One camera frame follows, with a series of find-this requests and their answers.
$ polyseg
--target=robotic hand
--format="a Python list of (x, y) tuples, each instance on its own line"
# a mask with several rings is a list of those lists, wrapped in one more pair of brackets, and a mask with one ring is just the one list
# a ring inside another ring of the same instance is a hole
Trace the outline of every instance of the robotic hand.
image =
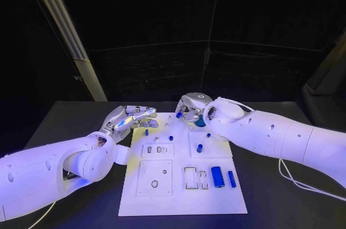
[(346, 133), (252, 110), (233, 100), (219, 97), (212, 101), (209, 96), (197, 92), (181, 96), (176, 113), (176, 117), (189, 122), (197, 121), (196, 115), (203, 115), (210, 134), (219, 140), (232, 141), (254, 153), (278, 158), (280, 162), (287, 159), (314, 168), (346, 188)]
[(105, 117), (99, 131), (1, 158), (0, 222), (32, 213), (99, 181), (115, 161), (117, 143), (130, 128), (157, 128), (156, 116), (154, 108), (120, 106)]

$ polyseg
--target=table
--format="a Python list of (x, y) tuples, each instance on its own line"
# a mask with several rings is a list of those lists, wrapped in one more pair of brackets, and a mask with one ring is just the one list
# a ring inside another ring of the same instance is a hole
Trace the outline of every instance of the table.
[[(255, 110), (275, 113), (310, 124), (294, 102), (245, 102)], [(39, 125), (26, 148), (70, 140), (98, 131), (105, 116), (120, 105), (154, 107), (173, 112), (176, 102), (65, 102), (58, 101)], [(131, 145), (131, 136), (121, 141)], [(34, 228), (255, 228), (337, 229), (346, 225), (346, 203), (300, 189), (278, 173), (278, 159), (261, 156), (231, 143), (248, 214), (118, 217), (127, 167), (114, 164), (107, 177), (59, 200)], [(287, 161), (297, 181), (346, 197), (346, 190), (317, 170)], [(49, 206), (0, 223), (0, 228), (27, 228)]]

